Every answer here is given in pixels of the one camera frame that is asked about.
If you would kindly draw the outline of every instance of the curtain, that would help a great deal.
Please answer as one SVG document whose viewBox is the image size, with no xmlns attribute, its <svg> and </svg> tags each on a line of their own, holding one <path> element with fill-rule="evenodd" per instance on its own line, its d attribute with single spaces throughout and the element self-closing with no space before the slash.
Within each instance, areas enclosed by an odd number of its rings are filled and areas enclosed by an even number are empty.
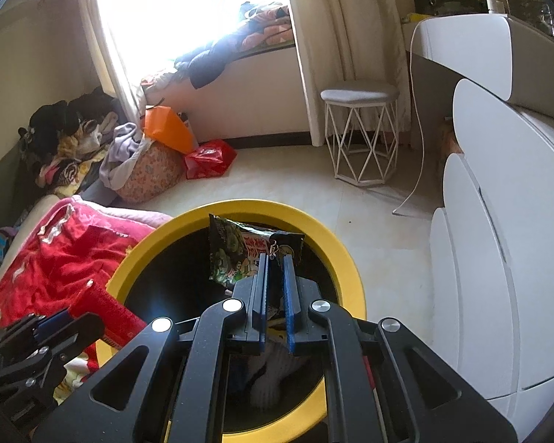
<svg viewBox="0 0 554 443">
<path fill-rule="evenodd" d="M 104 2 L 106 0 L 78 0 L 90 55 L 103 91 L 119 99 L 129 121 L 139 123 L 140 116 L 145 113 L 146 99 L 140 82 L 127 78 L 123 59 L 107 25 Z"/>
<path fill-rule="evenodd" d="M 408 65 L 396 0 L 290 0 L 312 144 L 324 144 L 320 92 L 375 79 L 400 90 L 400 131 L 410 129 Z"/>
</svg>

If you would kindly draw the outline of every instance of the stool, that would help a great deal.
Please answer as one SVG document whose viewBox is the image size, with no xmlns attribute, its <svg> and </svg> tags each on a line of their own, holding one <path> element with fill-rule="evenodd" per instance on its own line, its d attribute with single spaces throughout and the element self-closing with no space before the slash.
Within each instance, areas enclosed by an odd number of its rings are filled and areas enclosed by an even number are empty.
<svg viewBox="0 0 554 443">
<path fill-rule="evenodd" d="M 400 92 L 393 85 L 370 80 L 341 81 L 320 94 L 325 104 L 324 131 L 335 178 L 355 186 L 373 186 L 385 183 L 396 171 L 399 95 Z M 333 106 L 349 109 L 349 116 L 342 131 L 332 113 Z M 377 125 L 373 135 L 368 134 L 359 111 L 366 108 L 375 109 Z M 359 144 L 352 141 L 355 130 L 360 134 Z M 360 162 L 361 168 L 353 168 L 350 161 L 351 155 L 363 153 L 367 153 L 365 162 L 362 163 L 363 160 Z M 345 159 L 353 177 L 341 174 L 341 156 Z M 376 178 L 367 178 L 366 169 L 372 160 L 377 166 Z"/>
</svg>

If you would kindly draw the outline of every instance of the orange bag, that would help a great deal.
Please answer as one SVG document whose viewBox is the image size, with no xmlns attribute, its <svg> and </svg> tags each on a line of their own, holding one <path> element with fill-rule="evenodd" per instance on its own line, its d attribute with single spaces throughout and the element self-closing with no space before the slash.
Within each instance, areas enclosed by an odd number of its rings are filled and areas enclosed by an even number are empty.
<svg viewBox="0 0 554 443">
<path fill-rule="evenodd" d="M 167 106 L 146 109 L 143 132 L 153 140 L 187 155 L 196 149 L 195 138 L 179 116 Z"/>
</svg>

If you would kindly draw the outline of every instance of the window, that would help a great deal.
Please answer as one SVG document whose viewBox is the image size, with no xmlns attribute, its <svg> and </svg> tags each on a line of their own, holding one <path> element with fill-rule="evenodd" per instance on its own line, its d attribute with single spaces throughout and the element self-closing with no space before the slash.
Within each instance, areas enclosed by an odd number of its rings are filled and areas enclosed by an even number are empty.
<svg viewBox="0 0 554 443">
<path fill-rule="evenodd" d="M 122 55 L 127 76 L 172 66 L 174 59 L 233 31 L 245 2 L 289 0 L 99 0 Z"/>
</svg>

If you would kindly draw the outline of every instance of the floor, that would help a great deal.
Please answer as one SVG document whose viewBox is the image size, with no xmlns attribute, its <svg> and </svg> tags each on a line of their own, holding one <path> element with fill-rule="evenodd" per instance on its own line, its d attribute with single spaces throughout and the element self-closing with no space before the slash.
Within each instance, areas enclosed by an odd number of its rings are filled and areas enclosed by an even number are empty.
<svg viewBox="0 0 554 443">
<path fill-rule="evenodd" d="M 431 343 L 432 275 L 429 230 L 442 206 L 434 165 L 427 162 L 417 193 L 419 152 L 403 149 L 387 186 L 359 189 L 334 179 L 328 149 L 312 146 L 240 150 L 221 178 L 181 181 L 139 208 L 177 216 L 200 205 L 234 198 L 270 199 L 320 220 L 347 247 L 362 278 L 367 317 L 394 316 Z"/>
</svg>

